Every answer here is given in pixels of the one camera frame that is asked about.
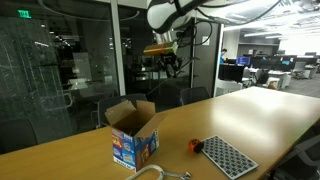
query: exit sign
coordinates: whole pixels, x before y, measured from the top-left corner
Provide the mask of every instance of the exit sign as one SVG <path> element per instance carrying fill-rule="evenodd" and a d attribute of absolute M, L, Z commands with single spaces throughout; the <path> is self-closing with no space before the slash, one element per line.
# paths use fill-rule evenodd
<path fill-rule="evenodd" d="M 18 10 L 18 13 L 19 13 L 19 17 L 21 18 L 27 18 L 27 19 L 30 19 L 31 16 L 30 16 L 30 11 L 27 11 L 27 10 Z"/>

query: computer monitor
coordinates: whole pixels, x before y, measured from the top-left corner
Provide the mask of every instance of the computer monitor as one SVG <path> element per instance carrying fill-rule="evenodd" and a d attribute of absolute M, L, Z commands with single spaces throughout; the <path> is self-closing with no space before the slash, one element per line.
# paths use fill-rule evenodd
<path fill-rule="evenodd" d="M 277 59 L 268 59 L 268 60 L 262 61 L 260 69 L 268 69 L 268 70 L 275 69 L 277 66 L 277 62 L 279 62 L 279 60 Z"/>
<path fill-rule="evenodd" d="M 244 57 L 253 57 L 253 54 L 243 54 Z"/>
<path fill-rule="evenodd" d="M 221 64 L 218 78 L 226 81 L 242 82 L 244 66 Z"/>
<path fill-rule="evenodd" d="M 270 59 L 276 59 L 276 60 L 280 61 L 281 59 L 283 59 L 283 56 L 272 56 L 272 57 L 270 57 Z"/>
<path fill-rule="evenodd" d="M 277 54 L 279 55 L 279 54 L 285 54 L 286 53 L 286 50 L 278 50 L 277 51 Z"/>
<path fill-rule="evenodd" d="M 264 57 L 252 57 L 250 59 L 251 67 L 252 68 L 260 68 L 261 67 L 261 62 L 265 61 L 263 60 Z"/>
<path fill-rule="evenodd" d="M 317 52 L 306 52 L 306 53 L 304 53 L 304 55 L 306 55 L 306 56 L 316 56 Z"/>
<path fill-rule="evenodd" d="M 227 59 L 228 64 L 236 64 L 236 59 Z"/>
<path fill-rule="evenodd" d="M 307 65 L 313 65 L 317 64 L 317 58 L 294 58 L 293 62 L 306 62 Z"/>
<path fill-rule="evenodd" d="M 292 69 L 292 64 L 290 59 L 277 61 L 277 65 L 275 66 L 274 69 L 277 71 L 290 72 Z"/>
<path fill-rule="evenodd" d="M 268 54 L 257 54 L 256 57 L 268 57 Z"/>
<path fill-rule="evenodd" d="M 283 61 L 281 61 L 281 64 L 289 66 L 290 65 L 290 60 L 289 61 L 283 60 Z"/>
<path fill-rule="evenodd" d="M 244 57 L 244 56 L 237 57 L 236 64 L 249 66 L 250 65 L 250 59 L 251 59 L 250 57 Z"/>

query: gray pegboard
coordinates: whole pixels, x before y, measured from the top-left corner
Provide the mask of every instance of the gray pegboard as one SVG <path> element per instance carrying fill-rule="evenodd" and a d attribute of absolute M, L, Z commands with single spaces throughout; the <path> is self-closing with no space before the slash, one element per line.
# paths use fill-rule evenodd
<path fill-rule="evenodd" d="M 230 179 L 236 179 L 258 167 L 258 164 L 229 143 L 214 136 L 203 140 L 202 152 Z"/>

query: glass wall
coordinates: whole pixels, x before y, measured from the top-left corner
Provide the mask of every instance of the glass wall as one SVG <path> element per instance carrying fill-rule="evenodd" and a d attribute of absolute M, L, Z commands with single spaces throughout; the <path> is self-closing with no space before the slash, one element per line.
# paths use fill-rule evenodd
<path fill-rule="evenodd" d="M 95 128 L 119 95 L 109 4 L 2 0 L 0 43 L 0 122 L 29 119 L 39 143 Z"/>
<path fill-rule="evenodd" d="M 143 54 L 146 46 L 155 43 L 152 29 L 147 22 L 146 10 L 119 7 L 119 15 L 124 14 L 132 16 L 127 21 L 120 21 L 126 93 L 147 94 L 148 100 L 155 102 L 157 111 L 179 106 L 180 90 L 190 86 L 190 66 L 186 65 L 176 78 L 168 77 L 161 67 L 160 56 Z M 191 40 L 190 34 L 184 38 L 183 43 Z M 182 65 L 187 64 L 191 47 L 179 48 L 177 56 Z"/>

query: open box flap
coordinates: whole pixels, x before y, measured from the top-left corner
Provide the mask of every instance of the open box flap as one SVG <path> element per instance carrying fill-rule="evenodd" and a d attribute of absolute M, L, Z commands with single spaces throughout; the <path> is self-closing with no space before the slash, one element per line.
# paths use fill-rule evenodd
<path fill-rule="evenodd" d="M 136 108 L 130 101 L 124 101 L 120 104 L 107 109 L 105 115 L 111 125 L 116 124 L 120 120 L 126 119 L 130 114 L 133 114 Z"/>
<path fill-rule="evenodd" d="M 147 124 L 156 114 L 156 108 L 153 102 L 137 101 L 137 121 L 141 124 Z"/>
<path fill-rule="evenodd" d="M 167 113 L 156 114 L 134 137 L 148 138 L 159 124 L 166 118 Z"/>

